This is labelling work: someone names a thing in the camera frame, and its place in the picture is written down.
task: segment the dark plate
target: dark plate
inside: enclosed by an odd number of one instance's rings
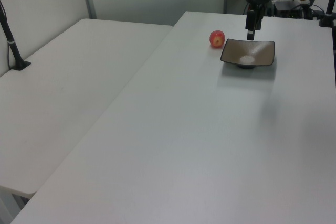
[[[270,66],[274,62],[274,51],[274,41],[228,39],[220,60],[246,69]]]

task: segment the table top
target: table top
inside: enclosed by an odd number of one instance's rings
[[[334,223],[331,29],[265,17],[253,70],[217,29],[246,39],[245,16],[185,13],[13,224]]]
[[[0,186],[31,197],[170,26],[83,19],[0,78]]]

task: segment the square plate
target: square plate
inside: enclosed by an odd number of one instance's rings
[[[270,66],[274,61],[274,53],[274,41],[228,39],[220,60],[241,68]]]

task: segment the black stand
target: black stand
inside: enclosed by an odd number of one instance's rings
[[[322,27],[332,27],[333,20],[335,16],[332,15],[332,10],[334,8],[335,0],[329,0],[328,7],[325,16],[320,20],[320,26]]]
[[[13,56],[15,58],[15,66],[12,67],[12,69],[14,70],[23,70],[26,67],[28,67],[30,65],[30,62],[28,61],[24,61],[20,55],[19,50],[17,49],[15,40],[13,38],[11,29],[9,28],[8,22],[7,22],[7,17],[5,15],[4,10],[2,9],[2,7],[0,6],[0,23],[2,26],[2,29],[4,30],[4,33],[6,35],[7,41],[9,43],[9,46],[11,47]]]

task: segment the apple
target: apple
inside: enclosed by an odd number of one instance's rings
[[[213,47],[221,47],[225,42],[225,35],[222,31],[213,31],[210,34],[210,44]]]

